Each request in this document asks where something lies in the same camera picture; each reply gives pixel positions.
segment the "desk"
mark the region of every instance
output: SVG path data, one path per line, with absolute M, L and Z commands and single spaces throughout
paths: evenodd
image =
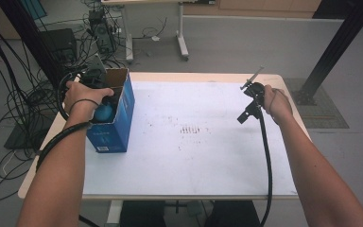
M 195 2 L 196 0 L 184 0 L 184 2 Z M 133 61 L 132 53 L 132 38 L 128 25 L 128 14 L 126 5 L 128 4 L 150 4 L 150 3 L 177 3 L 179 4 L 179 30 L 176 32 L 181 55 L 188 61 L 188 51 L 185 44 L 184 36 L 182 34 L 182 15 L 183 15 L 183 0 L 102 0 L 104 6 L 118 6 L 123 18 L 123 27 L 126 34 L 126 61 L 131 63 Z
M 239 89 L 250 77 L 131 72 L 136 102 L 128 152 L 96 153 L 87 140 L 83 199 L 265 199 L 268 174 L 259 121 L 250 117 L 240 125 L 236 120 L 251 102 Z M 259 75 L 255 81 L 287 91 L 278 75 Z M 293 103 L 292 109 L 306 132 Z M 297 199 L 279 127 L 264 117 L 273 198 Z M 58 114 L 43 146 L 63 125 Z M 19 189 L 20 198 L 26 196 L 37 159 Z

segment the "floor mat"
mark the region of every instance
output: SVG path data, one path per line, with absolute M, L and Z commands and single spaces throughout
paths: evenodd
M 306 79 L 284 79 L 288 91 L 292 94 L 299 91 Z M 340 111 L 322 86 L 314 95 L 316 106 L 297 105 L 302 121 L 307 129 L 349 129 Z

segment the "person's right hand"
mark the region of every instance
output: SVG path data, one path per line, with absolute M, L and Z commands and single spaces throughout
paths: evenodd
M 270 85 L 265 86 L 264 109 L 278 124 L 293 117 L 291 105 L 285 91 L 274 89 Z

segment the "wrist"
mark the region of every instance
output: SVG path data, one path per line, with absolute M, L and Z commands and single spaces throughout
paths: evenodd
M 288 124 L 296 121 L 293 114 L 291 114 L 291 113 L 278 115 L 277 117 L 274 117 L 274 119 L 278 123 L 279 127 L 288 125 Z
M 70 112 L 69 119 L 77 119 L 80 121 L 89 121 L 94 116 L 94 110 L 98 104 L 90 101 L 89 99 L 80 100 L 73 104 Z

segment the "right forearm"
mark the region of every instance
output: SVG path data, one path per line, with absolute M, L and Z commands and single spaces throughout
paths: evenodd
M 279 123 L 294 183 L 310 226 L 363 226 L 363 208 L 294 118 Z

